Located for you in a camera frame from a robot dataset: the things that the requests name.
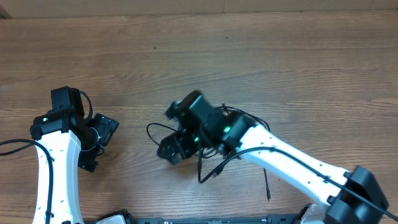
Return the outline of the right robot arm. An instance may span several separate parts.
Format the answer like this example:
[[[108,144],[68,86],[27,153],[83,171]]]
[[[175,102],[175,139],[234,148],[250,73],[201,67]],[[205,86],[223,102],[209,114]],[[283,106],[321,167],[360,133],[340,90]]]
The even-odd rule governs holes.
[[[389,216],[387,198],[369,170],[358,166],[348,171],[309,156],[273,135],[257,116],[215,107],[198,90],[171,103],[165,114],[178,128],[161,140],[160,158],[171,164],[192,156],[202,161],[205,149],[212,149],[223,161],[210,177],[235,159],[261,166],[310,198],[295,223],[378,223]]]

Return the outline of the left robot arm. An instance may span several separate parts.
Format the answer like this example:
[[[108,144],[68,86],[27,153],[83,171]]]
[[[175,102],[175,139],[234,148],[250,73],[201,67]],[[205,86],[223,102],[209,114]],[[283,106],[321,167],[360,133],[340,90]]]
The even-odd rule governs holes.
[[[119,126],[103,114],[85,114],[84,95],[69,86],[52,90],[52,109],[30,127],[39,162],[34,223],[83,223],[78,169],[95,171]]]

